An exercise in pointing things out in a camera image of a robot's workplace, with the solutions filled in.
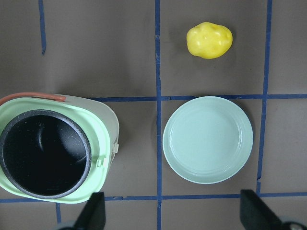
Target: black inner pot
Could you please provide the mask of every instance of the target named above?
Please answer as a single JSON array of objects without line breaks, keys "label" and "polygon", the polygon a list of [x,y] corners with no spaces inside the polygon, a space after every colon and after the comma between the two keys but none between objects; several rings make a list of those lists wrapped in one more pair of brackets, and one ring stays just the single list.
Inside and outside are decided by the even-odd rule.
[{"label": "black inner pot", "polygon": [[42,199],[75,191],[91,162],[89,141],[66,116],[49,110],[18,115],[0,136],[0,165],[18,189]]}]

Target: yellow object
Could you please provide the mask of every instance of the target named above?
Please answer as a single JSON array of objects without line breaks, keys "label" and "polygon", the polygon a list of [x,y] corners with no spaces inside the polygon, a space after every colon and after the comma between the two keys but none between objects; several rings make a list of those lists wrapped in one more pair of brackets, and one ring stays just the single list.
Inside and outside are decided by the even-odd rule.
[{"label": "yellow object", "polygon": [[222,25],[205,22],[187,33],[188,50],[192,55],[205,59],[218,58],[229,50],[232,34]]}]

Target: plate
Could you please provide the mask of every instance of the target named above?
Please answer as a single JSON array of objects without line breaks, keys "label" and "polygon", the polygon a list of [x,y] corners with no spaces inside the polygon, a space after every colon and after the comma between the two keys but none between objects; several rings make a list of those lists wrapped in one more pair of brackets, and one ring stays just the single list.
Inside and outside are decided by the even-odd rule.
[{"label": "plate", "polygon": [[163,134],[163,151],[184,179],[213,184],[235,175],[247,162],[253,130],[243,110],[220,97],[200,97],[179,107]]}]

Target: round plate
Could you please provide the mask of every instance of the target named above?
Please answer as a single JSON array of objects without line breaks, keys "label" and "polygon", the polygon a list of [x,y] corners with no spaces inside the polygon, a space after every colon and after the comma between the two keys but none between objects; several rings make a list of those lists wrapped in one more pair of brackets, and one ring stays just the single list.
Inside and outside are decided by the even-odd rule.
[{"label": "round plate", "polygon": [[179,107],[164,130],[171,168],[188,181],[213,184],[235,175],[249,158],[253,130],[243,110],[220,97],[200,97]]}]

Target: pink handle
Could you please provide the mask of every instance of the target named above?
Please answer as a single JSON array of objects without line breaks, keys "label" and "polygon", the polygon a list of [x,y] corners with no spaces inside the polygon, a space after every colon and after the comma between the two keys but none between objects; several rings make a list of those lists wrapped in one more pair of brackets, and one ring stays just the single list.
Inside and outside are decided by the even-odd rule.
[{"label": "pink handle", "polygon": [[49,93],[19,92],[19,93],[14,93],[14,94],[8,95],[8,96],[0,99],[0,106],[3,105],[4,103],[8,102],[9,100],[19,98],[19,97],[38,97],[38,98],[43,98],[43,99],[54,100],[54,101],[57,101],[57,102],[64,102],[66,100],[65,96],[53,95],[53,94],[49,94]]}]

